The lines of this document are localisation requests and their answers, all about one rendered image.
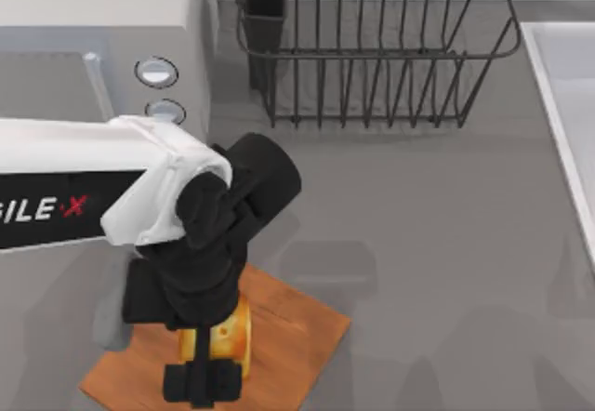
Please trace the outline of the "yellow bread slice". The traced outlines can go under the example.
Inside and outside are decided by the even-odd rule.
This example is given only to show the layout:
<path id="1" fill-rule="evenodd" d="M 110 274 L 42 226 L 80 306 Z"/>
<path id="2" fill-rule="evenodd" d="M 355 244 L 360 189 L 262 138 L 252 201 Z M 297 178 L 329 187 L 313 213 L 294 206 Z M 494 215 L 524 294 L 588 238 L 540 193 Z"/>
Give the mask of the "yellow bread slice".
<path id="1" fill-rule="evenodd" d="M 194 359 L 197 329 L 178 331 L 178 357 L 181 362 Z M 252 320 L 249 301 L 239 295 L 235 310 L 223 322 L 209 329 L 209 358 L 232 359 L 241 367 L 242 379 L 248 379 L 252 351 Z"/>

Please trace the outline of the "wooden cutting board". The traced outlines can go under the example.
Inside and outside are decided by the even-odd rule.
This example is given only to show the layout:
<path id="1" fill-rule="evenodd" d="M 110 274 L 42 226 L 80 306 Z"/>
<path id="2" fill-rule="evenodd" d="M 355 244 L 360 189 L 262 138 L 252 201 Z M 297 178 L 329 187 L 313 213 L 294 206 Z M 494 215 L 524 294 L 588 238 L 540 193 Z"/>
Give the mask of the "wooden cutting board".
<path id="1" fill-rule="evenodd" d="M 164 366 L 179 362 L 179 335 L 138 325 L 126 351 L 106 352 L 79 389 L 107 411 L 298 411 L 350 318 L 252 265 L 240 282 L 250 303 L 252 356 L 241 398 L 212 410 L 162 396 Z"/>

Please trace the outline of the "small round microwave knob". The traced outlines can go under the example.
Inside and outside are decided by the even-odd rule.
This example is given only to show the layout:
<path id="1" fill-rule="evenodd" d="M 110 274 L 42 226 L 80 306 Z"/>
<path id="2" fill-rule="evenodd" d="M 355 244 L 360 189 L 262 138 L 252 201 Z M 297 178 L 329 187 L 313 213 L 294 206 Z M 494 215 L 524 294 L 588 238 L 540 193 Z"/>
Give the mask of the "small round microwave knob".
<path id="1" fill-rule="evenodd" d="M 144 112 L 147 117 L 161 119 L 176 125 L 181 125 L 187 117 L 185 108 L 173 99 L 149 102 L 145 106 Z"/>

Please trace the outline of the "large round microwave knob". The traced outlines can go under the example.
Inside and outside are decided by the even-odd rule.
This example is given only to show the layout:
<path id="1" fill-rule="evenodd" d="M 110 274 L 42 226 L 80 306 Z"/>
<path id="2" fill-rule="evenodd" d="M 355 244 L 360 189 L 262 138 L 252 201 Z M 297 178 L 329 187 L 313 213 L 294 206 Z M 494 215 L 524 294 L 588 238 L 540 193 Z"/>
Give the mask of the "large round microwave knob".
<path id="1" fill-rule="evenodd" d="M 173 86 L 179 79 L 176 65 L 162 57 L 149 57 L 138 61 L 134 74 L 143 85 L 155 89 Z"/>

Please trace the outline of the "grey microwave door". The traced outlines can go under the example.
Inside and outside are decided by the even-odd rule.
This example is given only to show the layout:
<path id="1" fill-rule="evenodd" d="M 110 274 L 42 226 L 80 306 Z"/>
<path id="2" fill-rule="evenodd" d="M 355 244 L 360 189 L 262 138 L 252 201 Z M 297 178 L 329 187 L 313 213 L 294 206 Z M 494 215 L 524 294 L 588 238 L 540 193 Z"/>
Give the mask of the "grey microwave door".
<path id="1" fill-rule="evenodd" d="M 0 118 L 104 122 L 83 55 L 0 52 Z"/>

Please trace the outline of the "pale microwave oven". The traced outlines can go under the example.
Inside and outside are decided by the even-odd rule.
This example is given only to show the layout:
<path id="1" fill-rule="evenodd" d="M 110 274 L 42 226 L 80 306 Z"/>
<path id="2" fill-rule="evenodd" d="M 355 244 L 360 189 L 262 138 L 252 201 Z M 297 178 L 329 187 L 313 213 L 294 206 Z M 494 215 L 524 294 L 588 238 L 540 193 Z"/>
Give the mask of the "pale microwave oven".
<path id="1" fill-rule="evenodd" d="M 198 138 L 210 122 L 217 0 L 0 0 L 0 52 L 94 52 L 115 115 L 173 99 Z M 178 81 L 155 89 L 135 64 L 162 57 Z M 94 363 L 100 278 L 129 254 L 103 240 L 0 254 L 0 411 L 68 411 Z"/>

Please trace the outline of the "black utensil cup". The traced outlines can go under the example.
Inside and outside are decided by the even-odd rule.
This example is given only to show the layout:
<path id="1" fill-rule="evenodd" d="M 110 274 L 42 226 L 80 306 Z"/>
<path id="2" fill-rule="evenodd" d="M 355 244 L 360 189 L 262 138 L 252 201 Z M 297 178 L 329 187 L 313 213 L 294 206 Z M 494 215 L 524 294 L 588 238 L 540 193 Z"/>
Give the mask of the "black utensil cup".
<path id="1" fill-rule="evenodd" d="M 251 89 L 264 94 L 269 88 L 268 68 L 282 43 L 287 0 L 236 0 L 245 34 Z"/>

